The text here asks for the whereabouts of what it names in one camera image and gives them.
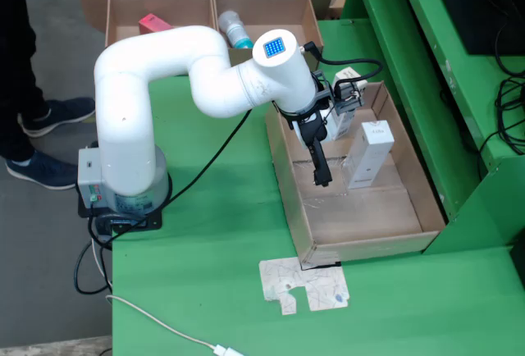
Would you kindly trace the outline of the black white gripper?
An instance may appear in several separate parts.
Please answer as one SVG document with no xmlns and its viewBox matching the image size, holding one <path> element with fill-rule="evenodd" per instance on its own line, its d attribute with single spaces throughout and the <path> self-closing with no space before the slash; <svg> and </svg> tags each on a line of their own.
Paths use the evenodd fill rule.
<svg viewBox="0 0 525 356">
<path fill-rule="evenodd" d="M 327 129 L 327 117 L 330 116 L 331 110 L 331 100 L 321 99 L 310 112 L 302 116 L 281 111 L 281 115 L 286 119 L 289 128 L 297 134 L 299 142 L 310 153 L 314 165 L 315 185 L 323 187 L 327 187 L 331 182 L 331 172 L 322 146 L 316 142 L 331 140 Z"/>
</svg>

